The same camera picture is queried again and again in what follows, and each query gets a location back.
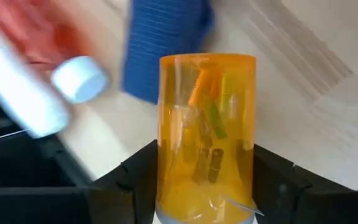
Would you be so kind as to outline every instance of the bottle cap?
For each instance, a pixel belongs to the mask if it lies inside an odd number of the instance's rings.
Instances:
[[[108,82],[105,72],[88,56],[71,58],[62,63],[52,72],[50,79],[70,103],[93,99]]]
[[[63,101],[18,56],[0,48],[0,106],[33,138],[54,134],[70,122]]]

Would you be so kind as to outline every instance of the blue glove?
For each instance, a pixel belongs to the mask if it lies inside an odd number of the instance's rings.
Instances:
[[[124,91],[157,103],[160,57],[197,52],[212,23],[209,0],[133,0]]]

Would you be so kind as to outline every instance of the wooden table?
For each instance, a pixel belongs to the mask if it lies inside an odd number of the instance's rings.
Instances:
[[[157,137],[157,107],[117,91],[129,0],[54,0],[112,77],[60,134],[98,178]],[[358,1],[215,0],[205,51],[257,57],[256,143],[358,190]]]

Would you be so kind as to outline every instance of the translucent orange container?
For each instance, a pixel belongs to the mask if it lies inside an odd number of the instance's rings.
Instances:
[[[162,223],[248,223],[255,58],[160,59],[157,215]]]

